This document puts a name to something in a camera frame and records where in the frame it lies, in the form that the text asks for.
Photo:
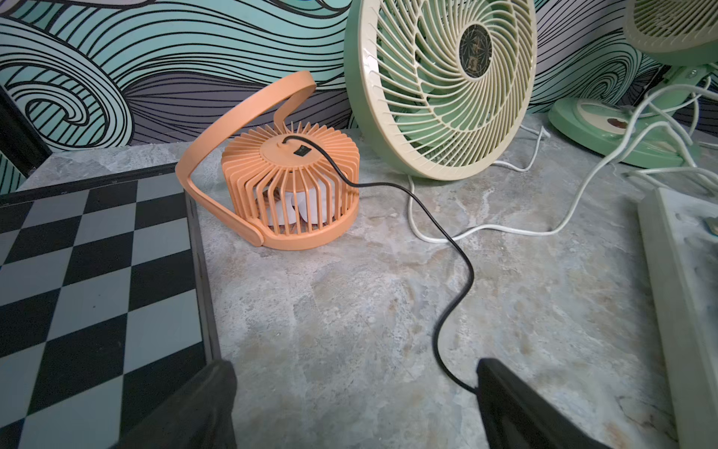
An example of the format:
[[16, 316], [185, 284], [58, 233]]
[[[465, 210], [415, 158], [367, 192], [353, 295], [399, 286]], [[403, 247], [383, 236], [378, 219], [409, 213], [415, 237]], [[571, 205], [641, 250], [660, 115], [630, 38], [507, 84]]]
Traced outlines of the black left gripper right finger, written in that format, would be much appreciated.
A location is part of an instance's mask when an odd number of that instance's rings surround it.
[[491, 448], [604, 448], [495, 358], [477, 366], [476, 392]]

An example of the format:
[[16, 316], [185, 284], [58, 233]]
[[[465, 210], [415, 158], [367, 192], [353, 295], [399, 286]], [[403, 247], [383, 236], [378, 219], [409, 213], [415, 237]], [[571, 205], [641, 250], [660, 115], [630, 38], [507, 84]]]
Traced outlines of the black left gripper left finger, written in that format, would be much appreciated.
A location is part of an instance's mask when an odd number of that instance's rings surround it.
[[236, 394], [232, 363], [212, 361], [114, 446], [235, 448], [232, 410]]

